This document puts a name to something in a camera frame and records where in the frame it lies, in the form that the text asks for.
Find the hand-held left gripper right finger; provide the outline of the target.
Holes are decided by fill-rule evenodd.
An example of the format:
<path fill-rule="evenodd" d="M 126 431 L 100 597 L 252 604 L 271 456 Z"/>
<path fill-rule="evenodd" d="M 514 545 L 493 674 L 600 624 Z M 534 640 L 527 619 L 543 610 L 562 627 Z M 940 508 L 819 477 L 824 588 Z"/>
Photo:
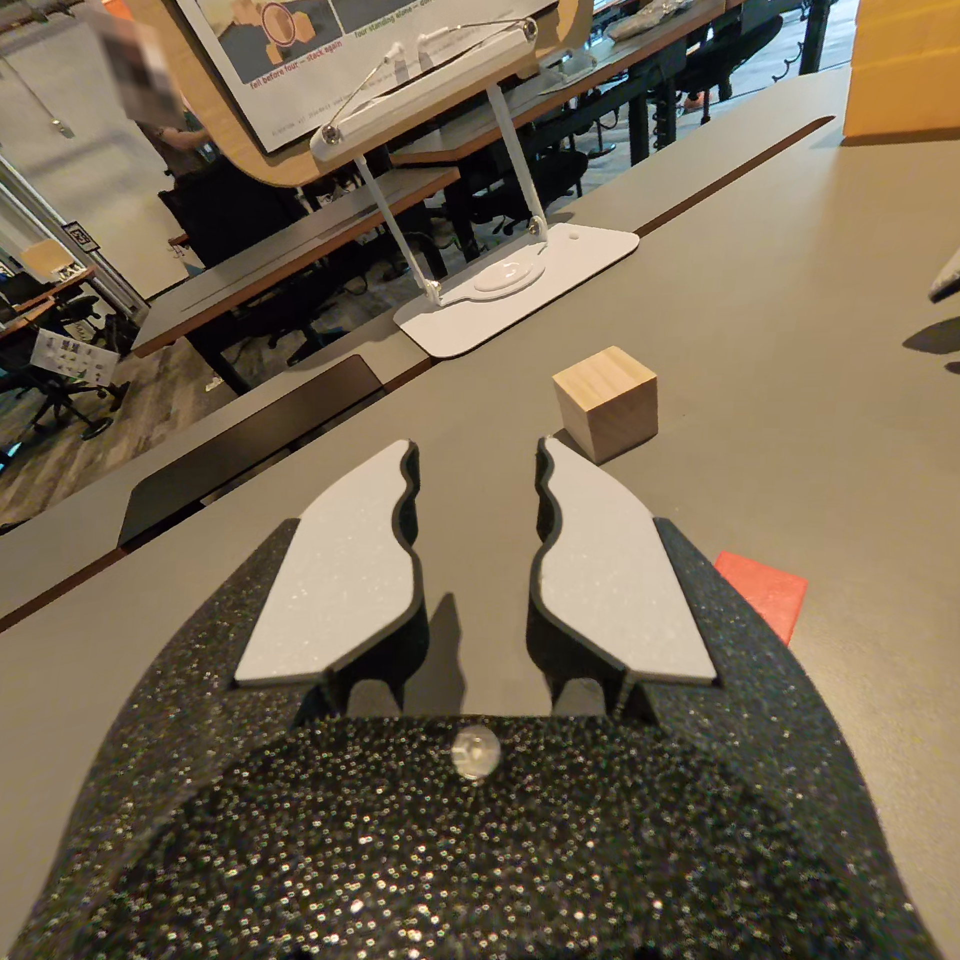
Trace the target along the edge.
<path fill-rule="evenodd" d="M 538 496 L 526 630 L 552 698 L 569 681 L 618 698 L 631 682 L 710 687 L 718 673 L 654 515 L 558 438 L 535 453 Z"/>

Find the small light wooden cube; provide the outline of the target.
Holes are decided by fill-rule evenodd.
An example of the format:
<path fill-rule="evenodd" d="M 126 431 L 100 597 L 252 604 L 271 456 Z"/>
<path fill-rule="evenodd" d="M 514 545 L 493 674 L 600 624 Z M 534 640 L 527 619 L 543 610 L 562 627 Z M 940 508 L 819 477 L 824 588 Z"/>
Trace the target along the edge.
<path fill-rule="evenodd" d="M 658 377 L 612 345 L 552 377 L 563 427 L 595 464 L 659 433 Z"/>

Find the aluminium frame post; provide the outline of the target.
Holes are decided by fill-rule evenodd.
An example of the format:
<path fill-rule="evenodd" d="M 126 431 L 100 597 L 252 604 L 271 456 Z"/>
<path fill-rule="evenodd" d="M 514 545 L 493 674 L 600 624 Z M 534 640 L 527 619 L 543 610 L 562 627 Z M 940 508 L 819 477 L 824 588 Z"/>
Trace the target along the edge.
<path fill-rule="evenodd" d="M 68 221 L 29 180 L 1 156 L 1 247 L 6 261 L 38 279 L 42 274 L 27 265 L 26 251 L 44 240 L 62 246 L 73 261 L 92 271 L 91 282 L 119 313 L 140 327 L 149 313 L 149 304 L 136 288 L 114 268 L 102 250 L 87 254 L 65 234 Z"/>

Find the black office chair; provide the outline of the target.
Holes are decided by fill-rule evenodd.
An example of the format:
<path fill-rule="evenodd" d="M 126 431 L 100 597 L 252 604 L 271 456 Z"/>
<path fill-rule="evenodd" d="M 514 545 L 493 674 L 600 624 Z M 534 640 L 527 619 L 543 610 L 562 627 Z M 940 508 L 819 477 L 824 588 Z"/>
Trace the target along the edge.
<path fill-rule="evenodd" d="M 534 187 L 546 210 L 550 204 L 578 185 L 589 165 L 580 150 L 548 150 L 528 160 Z M 479 150 L 457 163 L 459 178 L 444 188 L 446 212 L 467 262 L 479 258 L 473 225 L 486 224 L 497 217 L 526 222 L 531 211 L 510 164 L 499 168 L 493 148 Z"/>
<path fill-rule="evenodd" d="M 730 100 L 734 95 L 733 73 L 773 42 L 783 26 L 783 16 L 777 15 L 750 30 L 729 27 L 714 32 L 711 39 L 688 54 L 685 66 L 676 77 L 676 90 L 685 95 L 683 112 L 701 111 L 701 122 L 709 122 L 712 90 L 718 90 L 721 102 Z"/>
<path fill-rule="evenodd" d="M 316 184 L 269 185 L 221 158 L 157 196 L 203 267 L 212 268 L 318 210 L 321 193 Z"/>
<path fill-rule="evenodd" d="M 44 432 L 42 418 L 47 413 L 51 413 L 59 425 L 70 415 L 83 425 L 81 439 L 93 440 L 112 426 L 113 418 L 109 414 L 118 412 L 126 398 L 130 384 L 114 382 L 116 369 L 125 349 L 125 330 L 119 323 L 118 315 L 102 316 L 96 310 L 96 303 L 96 296 L 91 294 L 67 300 L 48 297 L 2 330 L 2 394 L 30 390 L 42 394 L 41 406 L 29 423 L 35 433 Z M 107 387 L 93 387 L 32 366 L 31 354 L 39 330 L 53 331 L 119 354 L 113 383 Z M 75 398 L 84 394 L 94 394 L 101 400 L 108 400 L 109 414 L 92 418 L 83 413 Z"/>

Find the printed instruction sheet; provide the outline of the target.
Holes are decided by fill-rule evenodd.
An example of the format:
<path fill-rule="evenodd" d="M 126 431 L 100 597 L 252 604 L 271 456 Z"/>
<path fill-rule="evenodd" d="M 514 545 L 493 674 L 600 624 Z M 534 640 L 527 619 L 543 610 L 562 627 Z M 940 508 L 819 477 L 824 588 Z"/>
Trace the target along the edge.
<path fill-rule="evenodd" d="M 579 2 L 180 1 L 258 146 L 273 154 L 456 63 L 563 51 Z"/>

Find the curved wooden board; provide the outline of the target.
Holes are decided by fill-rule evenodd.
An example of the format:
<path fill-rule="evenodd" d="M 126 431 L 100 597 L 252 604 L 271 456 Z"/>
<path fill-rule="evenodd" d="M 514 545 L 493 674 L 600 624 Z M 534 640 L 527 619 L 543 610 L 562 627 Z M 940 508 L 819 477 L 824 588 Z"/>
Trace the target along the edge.
<path fill-rule="evenodd" d="M 576 45 L 572 45 L 573 49 L 585 43 L 594 16 L 593 2 L 579 3 L 578 25 L 581 30 L 569 36 L 570 42 L 577 41 Z M 310 149 L 311 138 L 317 129 L 274 153 L 267 153 L 260 148 L 175 4 L 176 2 L 130 1 L 126 2 L 126 7 L 136 23 L 148 26 L 155 31 L 157 43 L 170 68 L 174 88 L 228 160 L 258 181 L 281 187 L 304 186 L 349 162 L 349 160 L 340 161 L 325 173 L 319 171 Z M 536 72 L 538 68 L 539 66 L 534 63 L 522 66 L 517 72 L 501 78 L 499 82 L 515 74 Z M 462 102 L 481 91 L 484 90 L 478 90 Z M 451 104 L 446 110 L 462 102 Z M 416 126 L 437 115 L 423 120 Z M 416 126 L 412 126 L 390 140 Z"/>

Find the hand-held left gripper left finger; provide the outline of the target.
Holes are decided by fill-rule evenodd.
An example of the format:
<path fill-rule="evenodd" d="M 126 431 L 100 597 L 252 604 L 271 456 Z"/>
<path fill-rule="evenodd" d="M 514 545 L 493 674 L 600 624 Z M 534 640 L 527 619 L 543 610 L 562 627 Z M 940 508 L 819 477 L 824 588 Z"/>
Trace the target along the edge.
<path fill-rule="evenodd" d="M 344 706 L 360 681 L 403 705 L 429 646 L 414 549 L 419 449 L 397 440 L 303 511 L 234 673 L 240 688 L 317 682 Z"/>

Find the red wooden cube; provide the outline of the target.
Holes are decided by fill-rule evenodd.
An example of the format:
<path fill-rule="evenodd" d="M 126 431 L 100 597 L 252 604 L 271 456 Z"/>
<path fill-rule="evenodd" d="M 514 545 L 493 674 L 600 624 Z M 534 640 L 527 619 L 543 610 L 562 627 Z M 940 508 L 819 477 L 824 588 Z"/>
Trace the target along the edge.
<path fill-rule="evenodd" d="M 729 551 L 718 554 L 714 567 L 783 643 L 789 645 L 806 599 L 809 581 Z"/>

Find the white folding stand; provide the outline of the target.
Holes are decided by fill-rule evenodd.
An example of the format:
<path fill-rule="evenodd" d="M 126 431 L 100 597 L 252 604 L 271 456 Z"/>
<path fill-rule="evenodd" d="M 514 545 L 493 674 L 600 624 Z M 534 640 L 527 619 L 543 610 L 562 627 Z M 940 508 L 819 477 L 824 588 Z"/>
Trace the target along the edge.
<path fill-rule="evenodd" d="M 630 232 L 548 224 L 499 81 L 522 66 L 572 53 L 573 14 L 564 23 L 537 2 L 495 2 L 493 13 L 470 13 L 468 2 L 407 6 L 344 38 L 345 60 L 333 101 L 310 149 L 318 171 L 354 162 L 417 281 L 420 296 L 399 308 L 394 323 L 426 354 L 467 354 L 557 301 L 639 246 Z M 519 239 L 473 261 L 447 282 L 426 277 L 402 234 L 365 154 L 449 106 L 484 90 L 532 217 Z"/>

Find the yellow box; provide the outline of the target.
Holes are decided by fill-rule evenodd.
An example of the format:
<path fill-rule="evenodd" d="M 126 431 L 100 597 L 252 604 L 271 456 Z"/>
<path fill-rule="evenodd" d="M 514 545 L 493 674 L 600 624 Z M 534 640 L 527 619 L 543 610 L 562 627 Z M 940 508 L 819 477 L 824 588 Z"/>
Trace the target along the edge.
<path fill-rule="evenodd" d="M 959 3 L 863 1 L 844 118 L 850 145 L 959 137 Z"/>

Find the white sheet with pictures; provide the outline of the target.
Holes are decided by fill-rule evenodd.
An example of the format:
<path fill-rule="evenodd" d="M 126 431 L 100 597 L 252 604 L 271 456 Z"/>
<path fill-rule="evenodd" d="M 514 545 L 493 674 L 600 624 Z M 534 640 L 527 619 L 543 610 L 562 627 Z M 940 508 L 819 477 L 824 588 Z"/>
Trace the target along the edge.
<path fill-rule="evenodd" d="M 48 373 L 93 387 L 114 383 L 119 354 L 91 342 L 75 340 L 49 330 L 38 330 L 30 365 Z"/>

